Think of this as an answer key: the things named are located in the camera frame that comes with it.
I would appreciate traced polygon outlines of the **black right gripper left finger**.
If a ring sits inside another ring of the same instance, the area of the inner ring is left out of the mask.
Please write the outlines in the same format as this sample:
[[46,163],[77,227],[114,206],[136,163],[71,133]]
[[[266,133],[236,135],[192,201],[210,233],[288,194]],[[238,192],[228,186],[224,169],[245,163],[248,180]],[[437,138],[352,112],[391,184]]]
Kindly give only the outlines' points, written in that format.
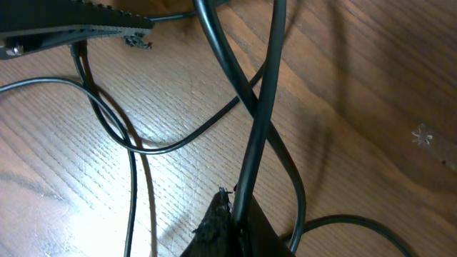
[[229,194],[220,187],[212,198],[194,237],[181,257],[229,257],[233,255],[231,239],[231,204]]

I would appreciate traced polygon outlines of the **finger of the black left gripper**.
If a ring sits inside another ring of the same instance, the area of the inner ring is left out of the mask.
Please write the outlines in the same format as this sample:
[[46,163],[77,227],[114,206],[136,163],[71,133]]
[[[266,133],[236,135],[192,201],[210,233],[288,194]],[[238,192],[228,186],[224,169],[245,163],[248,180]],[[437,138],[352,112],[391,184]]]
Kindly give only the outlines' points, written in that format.
[[148,33],[154,23],[139,15],[92,1],[1,0],[1,35],[101,30]]
[[1,46],[1,60],[15,59],[17,57],[52,49],[58,46],[103,37],[121,37],[124,38],[126,44],[129,46],[147,49],[151,46],[151,43],[146,44],[142,41],[142,38],[145,35],[145,33],[141,32],[125,34],[119,31],[72,30],[12,36],[1,39],[1,43],[5,43],[4,46]]

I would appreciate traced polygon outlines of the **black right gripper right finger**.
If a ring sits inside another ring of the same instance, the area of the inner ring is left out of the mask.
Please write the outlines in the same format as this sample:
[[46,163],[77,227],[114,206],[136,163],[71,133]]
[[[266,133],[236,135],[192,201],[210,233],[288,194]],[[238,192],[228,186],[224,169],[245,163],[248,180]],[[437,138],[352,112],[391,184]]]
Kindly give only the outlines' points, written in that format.
[[246,219],[235,226],[235,256],[293,257],[254,197],[247,210]]

